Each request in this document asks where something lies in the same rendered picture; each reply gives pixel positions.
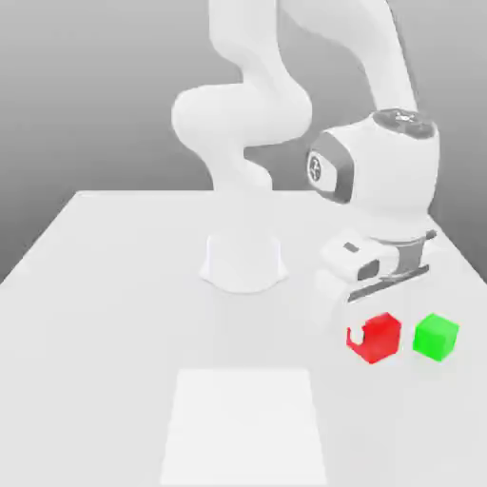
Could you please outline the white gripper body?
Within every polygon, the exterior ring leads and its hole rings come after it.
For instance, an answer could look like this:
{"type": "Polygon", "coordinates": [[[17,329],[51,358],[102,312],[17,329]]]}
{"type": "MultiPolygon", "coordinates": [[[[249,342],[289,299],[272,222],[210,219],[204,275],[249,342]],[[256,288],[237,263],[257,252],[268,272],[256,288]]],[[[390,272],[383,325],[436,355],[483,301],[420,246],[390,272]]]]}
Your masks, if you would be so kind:
{"type": "Polygon", "coordinates": [[[425,264],[398,277],[373,278],[360,285],[357,282],[347,282],[326,268],[319,269],[314,274],[313,281],[313,323],[318,326],[327,325],[350,305],[422,276],[429,270],[430,265],[425,264]]]}

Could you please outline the small red cube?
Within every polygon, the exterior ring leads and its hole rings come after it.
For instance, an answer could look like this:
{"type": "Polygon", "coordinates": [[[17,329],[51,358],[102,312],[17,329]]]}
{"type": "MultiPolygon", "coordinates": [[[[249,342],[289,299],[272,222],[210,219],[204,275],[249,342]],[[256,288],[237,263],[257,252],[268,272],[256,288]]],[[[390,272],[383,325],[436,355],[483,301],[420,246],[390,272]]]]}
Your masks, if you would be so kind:
{"type": "Polygon", "coordinates": [[[389,313],[367,320],[361,327],[362,342],[352,340],[352,329],[347,328],[346,345],[366,362],[373,364],[399,350],[401,322],[389,313]]]}

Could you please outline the small green cube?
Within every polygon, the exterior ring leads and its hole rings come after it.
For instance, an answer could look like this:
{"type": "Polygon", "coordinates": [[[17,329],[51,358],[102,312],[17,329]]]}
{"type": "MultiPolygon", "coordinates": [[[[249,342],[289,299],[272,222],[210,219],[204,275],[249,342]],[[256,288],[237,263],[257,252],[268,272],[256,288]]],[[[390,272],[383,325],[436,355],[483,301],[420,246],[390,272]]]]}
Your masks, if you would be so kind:
{"type": "Polygon", "coordinates": [[[457,323],[432,313],[416,325],[412,348],[427,358],[443,361],[454,350],[458,330],[457,323]]]}

